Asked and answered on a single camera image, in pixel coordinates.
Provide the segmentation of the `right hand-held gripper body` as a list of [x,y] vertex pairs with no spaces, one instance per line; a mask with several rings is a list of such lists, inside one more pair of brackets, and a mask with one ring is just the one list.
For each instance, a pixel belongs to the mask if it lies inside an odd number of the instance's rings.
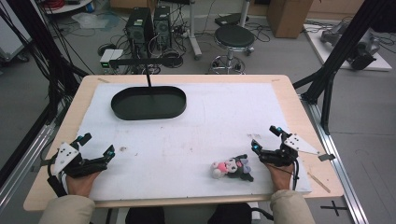
[[259,160],[262,163],[272,163],[276,167],[289,166],[297,160],[300,152],[319,154],[317,149],[297,133],[282,133],[279,149],[260,149]]

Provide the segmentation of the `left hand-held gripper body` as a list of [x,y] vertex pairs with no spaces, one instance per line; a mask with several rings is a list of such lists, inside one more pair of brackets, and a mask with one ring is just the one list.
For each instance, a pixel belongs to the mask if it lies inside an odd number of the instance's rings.
[[80,178],[107,169],[109,163],[109,149],[103,156],[96,159],[83,159],[79,151],[80,143],[71,144],[61,143],[61,146],[52,159],[53,169],[50,171],[53,175],[61,172],[73,177]]

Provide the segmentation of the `black and pink plush toy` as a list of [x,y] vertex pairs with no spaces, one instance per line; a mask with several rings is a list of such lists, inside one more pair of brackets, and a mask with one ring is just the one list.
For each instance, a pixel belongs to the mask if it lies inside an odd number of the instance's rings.
[[248,155],[243,154],[229,158],[225,161],[215,161],[211,164],[211,174],[213,178],[220,179],[224,176],[230,178],[240,178],[253,182],[254,177],[250,174],[251,168],[248,165]]

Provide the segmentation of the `thin wooden stick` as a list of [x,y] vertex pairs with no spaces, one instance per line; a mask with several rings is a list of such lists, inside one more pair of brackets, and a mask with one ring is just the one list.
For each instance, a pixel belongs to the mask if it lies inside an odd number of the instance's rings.
[[307,174],[319,185],[321,186],[326,192],[331,193],[331,190],[326,187],[317,177],[315,177],[313,174],[310,172],[307,172]]

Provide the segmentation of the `black oval tray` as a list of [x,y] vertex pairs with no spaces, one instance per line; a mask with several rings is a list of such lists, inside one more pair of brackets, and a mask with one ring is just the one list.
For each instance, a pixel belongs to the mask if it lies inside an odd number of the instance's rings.
[[186,107],[185,92],[173,86],[127,88],[111,100],[113,113],[123,120],[172,119]]

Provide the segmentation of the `person's right leg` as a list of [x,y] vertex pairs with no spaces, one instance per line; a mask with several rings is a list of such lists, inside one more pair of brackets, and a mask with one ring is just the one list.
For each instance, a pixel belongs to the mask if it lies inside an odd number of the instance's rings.
[[207,224],[251,224],[252,212],[247,203],[219,204]]

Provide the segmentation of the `person's left leg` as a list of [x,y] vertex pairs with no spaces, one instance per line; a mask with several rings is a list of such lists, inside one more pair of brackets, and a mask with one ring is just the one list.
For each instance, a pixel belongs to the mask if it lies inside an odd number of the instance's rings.
[[165,224],[162,207],[130,208],[125,218],[125,224]]

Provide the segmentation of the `white box device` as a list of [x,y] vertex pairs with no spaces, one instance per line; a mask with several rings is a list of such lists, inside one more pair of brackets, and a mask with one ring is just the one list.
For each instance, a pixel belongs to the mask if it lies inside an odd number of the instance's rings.
[[122,49],[106,49],[100,59],[100,64],[102,65],[102,68],[109,69],[110,68],[109,62],[120,58],[122,53],[123,53]]

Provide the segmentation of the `black round stool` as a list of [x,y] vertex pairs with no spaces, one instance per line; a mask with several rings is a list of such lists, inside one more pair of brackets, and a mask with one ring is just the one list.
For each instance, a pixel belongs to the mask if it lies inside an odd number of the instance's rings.
[[255,36],[248,29],[239,25],[223,25],[216,30],[214,34],[215,43],[225,49],[225,55],[219,55],[214,58],[210,64],[209,72],[219,74],[220,70],[229,75],[232,71],[244,75],[245,63],[235,57],[235,52],[251,53],[250,48],[253,46]]

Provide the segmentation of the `brown cardboard box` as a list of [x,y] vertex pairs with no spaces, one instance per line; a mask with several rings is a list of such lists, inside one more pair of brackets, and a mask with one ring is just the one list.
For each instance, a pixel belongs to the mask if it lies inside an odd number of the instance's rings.
[[297,38],[314,0],[271,0],[266,19],[276,38]]

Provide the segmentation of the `clear plastic sheet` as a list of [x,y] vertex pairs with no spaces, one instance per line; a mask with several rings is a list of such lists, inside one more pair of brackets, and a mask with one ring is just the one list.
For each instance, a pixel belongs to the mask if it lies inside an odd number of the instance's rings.
[[76,21],[81,29],[102,29],[109,30],[112,27],[116,27],[120,21],[120,18],[111,13],[104,14],[91,14],[91,13],[78,13],[72,16],[72,19]]

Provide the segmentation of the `white floor platform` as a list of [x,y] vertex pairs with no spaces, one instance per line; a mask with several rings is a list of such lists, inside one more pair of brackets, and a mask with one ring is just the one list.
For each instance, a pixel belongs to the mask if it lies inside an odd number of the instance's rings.
[[[319,25],[305,24],[304,30],[319,60],[321,63],[325,63],[333,50],[333,46],[330,43],[322,43],[320,41],[322,30]],[[378,53],[374,54],[374,58],[375,60],[364,68],[365,71],[390,71],[392,69]]]

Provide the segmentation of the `narrow black computer tower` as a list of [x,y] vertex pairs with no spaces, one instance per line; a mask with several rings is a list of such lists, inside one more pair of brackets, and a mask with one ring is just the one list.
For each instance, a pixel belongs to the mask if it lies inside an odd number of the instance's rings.
[[157,49],[168,49],[172,47],[170,7],[156,6],[154,12],[154,30],[157,36]]

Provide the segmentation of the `aluminium rail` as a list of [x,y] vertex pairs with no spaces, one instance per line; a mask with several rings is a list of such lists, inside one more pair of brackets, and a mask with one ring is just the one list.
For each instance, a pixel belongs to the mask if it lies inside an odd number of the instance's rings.
[[320,125],[321,112],[317,105],[311,105],[306,102],[303,98],[300,98],[308,117],[315,128],[320,143],[323,145],[325,153],[327,155],[334,155],[333,159],[330,159],[332,168],[334,169],[340,183],[343,187],[344,194],[343,198],[346,201],[347,211],[351,215],[354,224],[369,224],[368,218],[365,215],[361,202],[356,194],[353,185],[347,174],[347,170],[341,160],[336,145],[329,134],[325,133],[325,130]]
[[0,215],[7,208],[11,198],[21,185],[22,180],[29,173],[31,167],[39,157],[40,152],[49,143],[56,126],[54,124],[44,125],[36,133],[28,135],[28,141],[23,145],[25,151],[12,169],[12,172],[0,188]]

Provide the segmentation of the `black metal frame strut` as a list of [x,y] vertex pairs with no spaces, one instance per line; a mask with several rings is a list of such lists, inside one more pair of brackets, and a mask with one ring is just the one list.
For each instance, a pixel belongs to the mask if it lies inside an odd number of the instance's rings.
[[329,116],[335,75],[364,33],[386,14],[391,2],[396,0],[364,0],[325,63],[312,75],[292,84],[294,89],[310,84],[308,90],[302,94],[303,100],[310,105],[316,105],[319,96],[324,94],[319,125],[327,135],[330,134]]

